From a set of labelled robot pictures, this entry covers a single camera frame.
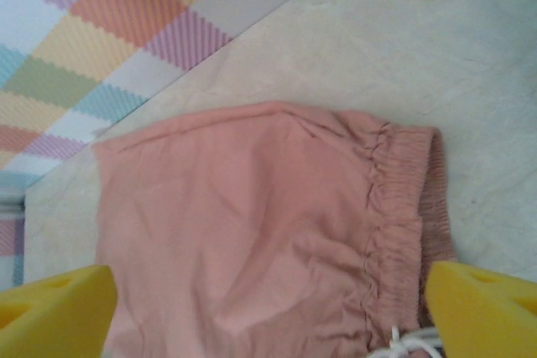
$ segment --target white drawstring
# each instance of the white drawstring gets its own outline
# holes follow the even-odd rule
[[[368,358],[404,358],[411,352],[423,350],[430,358],[442,358],[436,348],[442,347],[442,340],[438,330],[434,327],[413,331],[399,338],[399,329],[392,327],[392,339],[389,348],[376,350],[368,355]]]

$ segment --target drawstring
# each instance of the drawstring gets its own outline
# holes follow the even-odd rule
[[[389,348],[376,350],[368,358],[404,358],[411,352],[423,350],[430,358],[442,358],[436,348],[442,347],[438,330],[434,327],[413,331],[399,338],[399,329],[392,327],[392,339]]]

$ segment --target orange square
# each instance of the orange square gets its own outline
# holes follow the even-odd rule
[[[142,47],[184,9],[178,0],[77,0],[70,13]]]

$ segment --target pink fabric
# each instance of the pink fabric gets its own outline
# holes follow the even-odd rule
[[[434,128],[270,102],[94,149],[117,357],[361,356],[454,257]]]

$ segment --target beige floor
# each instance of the beige floor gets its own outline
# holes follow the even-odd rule
[[[536,91],[537,0],[292,0],[105,137],[273,99],[436,125],[460,259],[537,281]],[[26,281],[92,262],[99,192],[89,149],[29,190]]]

